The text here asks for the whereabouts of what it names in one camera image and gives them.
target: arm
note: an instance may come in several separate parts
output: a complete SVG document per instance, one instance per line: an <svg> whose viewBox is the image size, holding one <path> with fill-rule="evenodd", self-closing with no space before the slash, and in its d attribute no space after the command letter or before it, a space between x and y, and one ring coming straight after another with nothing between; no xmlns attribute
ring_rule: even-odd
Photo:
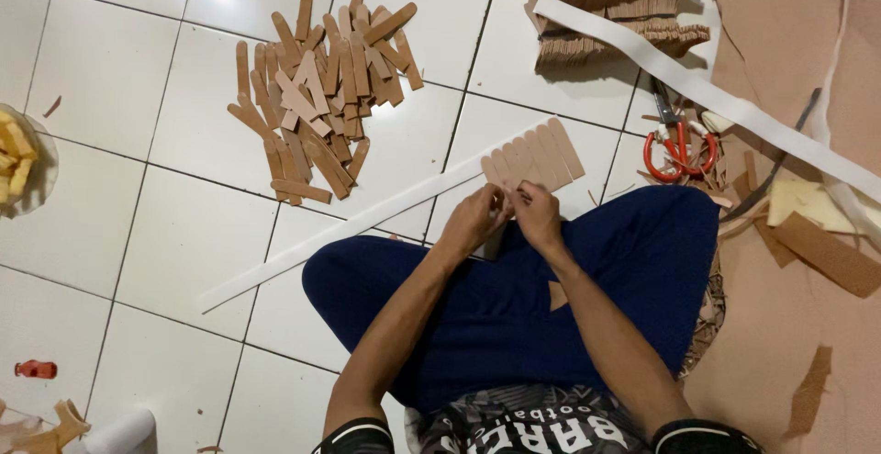
<svg viewBox="0 0 881 454"><path fill-rule="evenodd" d="M523 235L563 285L581 340L602 380L645 429L646 437L651 439L671 421L691 418L691 408L655 349L563 243L556 197L525 181L507 196Z"/></svg>
<svg viewBox="0 0 881 454"><path fill-rule="evenodd" d="M511 218L513 210L503 197L501 189L487 184L459 203L438 242L382 307L336 379L324 421L325 437L349 420L386 420L382 396L413 352L446 280Z"/></svg>

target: hand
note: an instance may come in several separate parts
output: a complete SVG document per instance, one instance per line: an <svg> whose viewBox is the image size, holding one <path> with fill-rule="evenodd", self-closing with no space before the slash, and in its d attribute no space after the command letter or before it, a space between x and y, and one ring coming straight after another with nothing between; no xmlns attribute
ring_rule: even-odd
<svg viewBox="0 0 881 454"><path fill-rule="evenodd" d="M486 184L458 204L433 250L446 254L456 264L461 263L512 215L513 207L506 201L504 191Z"/></svg>
<svg viewBox="0 0 881 454"><path fill-rule="evenodd" d="M506 190L517 223L523 236L536 251L547 259L562 248L565 252L563 234L560 232L559 200L553 194L528 180L523 180L517 190Z"/></svg>

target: white strip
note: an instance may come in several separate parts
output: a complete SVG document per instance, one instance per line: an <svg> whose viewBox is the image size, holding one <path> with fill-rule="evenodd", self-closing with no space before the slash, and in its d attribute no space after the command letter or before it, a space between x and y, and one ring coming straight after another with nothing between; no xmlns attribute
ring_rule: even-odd
<svg viewBox="0 0 881 454"><path fill-rule="evenodd" d="M386 429L383 428L382 426L378 426L378 425L356 425L356 426L353 426L353 427L351 427L351 428L348 428L345 432L343 432L343 433L339 434L338 436L336 436L336 438L333 439L333 440L331 440L330 443L336 443L337 440L339 440L339 439L341 439L341 438L343 438L343 437L349 435L351 432L353 432L353 431L355 431L355 430L360 430L360 429L362 429L362 428L373 428L373 429L379 430L380 432L384 433L384 434L386 435L386 437L391 438L391 434L390 434L389 432L387 432Z"/></svg>
<svg viewBox="0 0 881 454"><path fill-rule="evenodd" d="M636 32L560 0L538 0L534 11L569 29L617 47L646 72L664 81L679 94L732 122L737 122L768 143L881 202L881 178L807 135L777 122L753 103L731 96L693 75Z"/></svg>
<svg viewBox="0 0 881 454"><path fill-rule="evenodd" d="M655 454L658 454L658 452L661 452L661 445L663 445L664 441L667 440L669 437L677 436L679 434L684 434L687 432L704 432L707 434L719 434L721 436L731 437L731 434L728 432L723 432L721 430L713 430L712 428L700 428L697 426L693 426L691 428L680 428L676 431L672 431L672 432L668 433L658 442L657 446L655 447Z"/></svg>
<svg viewBox="0 0 881 454"><path fill-rule="evenodd" d="M223 284L204 292L199 296L197 302L199 309L202 311L202 314L208 313L251 287L255 287L304 262L325 244L340 241L352 235L358 235L408 208L427 201L447 189L453 189L466 180L477 177L483 173L483 170L480 168L481 157L489 155L492 150L500 148L502 144L513 141L515 137L523 135L524 132L526 132L525 129L497 144L492 144L484 151L450 168L445 173L426 179L410 189L406 189L383 202L375 204L347 221L335 224L320 234L316 234L300 244L278 253L267 260L266 263L255 266L233 279L227 280Z"/></svg>

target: white tile floor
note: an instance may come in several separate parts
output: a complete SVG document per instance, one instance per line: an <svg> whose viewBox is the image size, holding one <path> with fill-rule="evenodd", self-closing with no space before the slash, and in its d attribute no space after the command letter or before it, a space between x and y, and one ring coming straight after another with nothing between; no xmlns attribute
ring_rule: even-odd
<svg viewBox="0 0 881 454"><path fill-rule="evenodd" d="M654 124L641 115L655 109L635 65L605 63L580 82L536 76L525 0L365 3L408 1L424 89L404 84L400 106L365 121L372 149L349 199L292 208L274 202L263 151L226 104L236 42L276 40L270 13L295 19L299 0L0 0L0 102L45 125L60 161L43 207L0 219L0 396L11 408L51 421L52 404L72 398L101 426L143 404L161 452L307 451L348 354L309 305L301 268L207 315L199 292L552 113L587 170L558 191L564 216L645 185L635 170ZM313 23L348 2L314 0ZM713 0L688 7L680 21L715 38ZM684 63L708 75L715 46ZM367 234L431 245L482 182ZM27 359L55 361L59 377L7 373ZM403 452L402 406L386 405Z"/></svg>

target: scissors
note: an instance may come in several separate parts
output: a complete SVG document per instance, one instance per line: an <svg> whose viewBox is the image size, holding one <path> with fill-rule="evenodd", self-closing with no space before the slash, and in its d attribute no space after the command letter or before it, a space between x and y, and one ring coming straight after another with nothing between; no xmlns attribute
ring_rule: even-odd
<svg viewBox="0 0 881 454"><path fill-rule="evenodd" d="M656 179L665 183L670 183L678 179L682 174L702 177L703 174L710 171L710 168L713 167L719 156L715 138L707 128L699 122L690 122L685 116L682 118L677 117L676 113L673 112L672 106L669 104L667 89L664 87L664 83L655 77L652 77L652 85L655 90L655 105L658 107L658 114L661 115L661 123L658 124L657 132L652 132L649 135L646 135L646 144L642 148L642 159L646 163L648 172ZM673 144L673 140L670 138L669 131L667 130L667 126L673 124L676 124L678 145ZM696 168L689 167L688 148L686 147L686 126L691 130L694 130L705 141L707 141L707 146L709 148L707 161ZM664 147L667 148L669 155L677 160L673 162L674 171L672 173L665 174L652 165L652 144L654 144L655 139L663 144Z"/></svg>

